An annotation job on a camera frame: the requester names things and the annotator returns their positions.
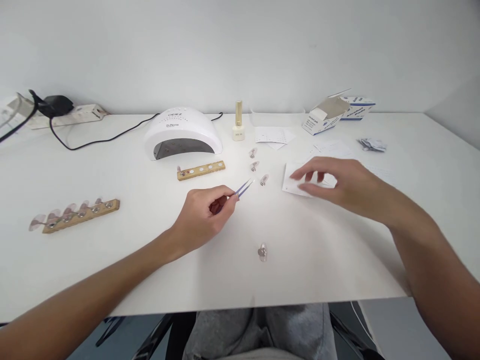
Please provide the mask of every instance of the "uv nail lamp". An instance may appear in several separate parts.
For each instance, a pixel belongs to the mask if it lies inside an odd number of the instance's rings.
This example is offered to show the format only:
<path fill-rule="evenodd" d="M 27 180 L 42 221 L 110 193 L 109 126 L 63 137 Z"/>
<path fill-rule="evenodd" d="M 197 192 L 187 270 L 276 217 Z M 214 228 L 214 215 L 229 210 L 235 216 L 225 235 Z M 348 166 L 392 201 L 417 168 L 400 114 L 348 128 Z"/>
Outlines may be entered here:
<path fill-rule="evenodd" d="M 223 150 L 212 121 L 191 107 L 173 107 L 154 118 L 144 143 L 150 160 L 182 153 L 220 154 Z"/>

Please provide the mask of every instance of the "nail polish bottle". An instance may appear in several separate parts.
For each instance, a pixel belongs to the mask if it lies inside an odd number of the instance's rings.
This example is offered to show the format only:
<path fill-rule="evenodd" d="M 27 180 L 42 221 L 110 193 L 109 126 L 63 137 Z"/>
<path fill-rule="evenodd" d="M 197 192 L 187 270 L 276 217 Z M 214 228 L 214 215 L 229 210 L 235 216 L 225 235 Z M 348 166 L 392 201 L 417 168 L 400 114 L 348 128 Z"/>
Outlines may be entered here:
<path fill-rule="evenodd" d="M 242 141 L 245 139 L 245 128 L 242 125 L 242 101 L 235 105 L 235 126 L 233 127 L 233 140 Z"/>

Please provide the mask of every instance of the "gray pants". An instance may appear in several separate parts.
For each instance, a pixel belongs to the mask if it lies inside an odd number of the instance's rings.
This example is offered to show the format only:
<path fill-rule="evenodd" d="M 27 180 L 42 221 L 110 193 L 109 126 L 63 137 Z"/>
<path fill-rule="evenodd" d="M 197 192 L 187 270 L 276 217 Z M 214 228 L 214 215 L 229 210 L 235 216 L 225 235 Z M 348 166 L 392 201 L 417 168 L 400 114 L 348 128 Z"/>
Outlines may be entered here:
<path fill-rule="evenodd" d="M 202 311 L 182 360 L 277 348 L 304 360 L 337 360 L 327 303 Z"/>

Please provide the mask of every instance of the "power adapter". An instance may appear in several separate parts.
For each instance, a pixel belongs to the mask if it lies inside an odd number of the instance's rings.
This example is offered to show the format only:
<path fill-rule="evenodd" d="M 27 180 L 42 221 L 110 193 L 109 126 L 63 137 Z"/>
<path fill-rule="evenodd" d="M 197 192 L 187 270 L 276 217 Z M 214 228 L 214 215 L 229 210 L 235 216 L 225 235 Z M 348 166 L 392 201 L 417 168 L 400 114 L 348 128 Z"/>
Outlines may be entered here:
<path fill-rule="evenodd" d="M 33 96 L 33 100 L 38 103 L 38 111 L 47 118 L 51 119 L 67 115 L 74 108 L 74 103 L 66 96 L 53 95 L 47 96 L 42 100 L 33 90 L 29 91 Z"/>

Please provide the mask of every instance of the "gold bottle cap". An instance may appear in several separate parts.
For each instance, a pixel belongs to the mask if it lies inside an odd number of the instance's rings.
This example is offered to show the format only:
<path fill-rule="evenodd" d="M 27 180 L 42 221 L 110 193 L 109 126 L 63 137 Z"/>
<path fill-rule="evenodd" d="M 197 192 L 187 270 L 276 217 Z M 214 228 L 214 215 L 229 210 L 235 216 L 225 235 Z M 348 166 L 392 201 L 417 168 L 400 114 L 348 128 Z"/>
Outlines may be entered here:
<path fill-rule="evenodd" d="M 235 105 L 235 125 L 242 126 L 242 100 L 237 101 Z"/>

